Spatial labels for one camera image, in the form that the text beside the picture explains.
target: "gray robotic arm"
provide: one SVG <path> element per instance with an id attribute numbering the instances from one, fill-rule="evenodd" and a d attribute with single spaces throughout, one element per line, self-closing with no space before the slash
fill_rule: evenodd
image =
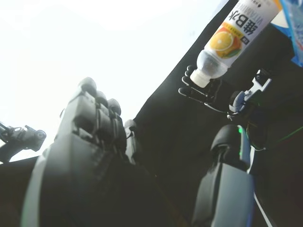
<path id="1" fill-rule="evenodd" d="M 250 143 L 241 126 L 226 125 L 216 135 L 213 166 L 202 179 L 192 224 L 195 227 L 249 227 L 254 204 Z"/>

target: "bottle label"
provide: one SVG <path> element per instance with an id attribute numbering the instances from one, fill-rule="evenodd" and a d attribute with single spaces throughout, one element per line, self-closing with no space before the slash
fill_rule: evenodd
<path id="1" fill-rule="evenodd" d="M 240 0 L 205 50 L 230 67 L 277 13 L 278 7 L 272 0 Z"/>

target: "beverage bottle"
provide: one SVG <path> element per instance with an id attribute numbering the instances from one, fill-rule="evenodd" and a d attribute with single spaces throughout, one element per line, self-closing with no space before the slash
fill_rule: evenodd
<path id="1" fill-rule="evenodd" d="M 225 74 L 280 9 L 279 0 L 239 0 L 200 52 L 191 80 L 205 87 Z"/>

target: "bright white surface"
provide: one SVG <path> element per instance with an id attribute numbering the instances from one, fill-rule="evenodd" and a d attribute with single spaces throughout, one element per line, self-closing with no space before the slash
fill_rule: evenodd
<path id="1" fill-rule="evenodd" d="M 87 76 L 118 100 L 124 121 L 134 118 L 225 2 L 0 1 L 0 121 L 47 134 L 39 152 L 11 161 L 52 143 L 61 110 Z"/>

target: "bottle cap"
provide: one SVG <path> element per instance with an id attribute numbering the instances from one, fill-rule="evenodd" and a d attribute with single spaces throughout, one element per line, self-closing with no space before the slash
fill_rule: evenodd
<path id="1" fill-rule="evenodd" d="M 209 78 L 200 69 L 196 69 L 191 75 L 190 79 L 199 87 L 205 88 L 209 83 Z"/>

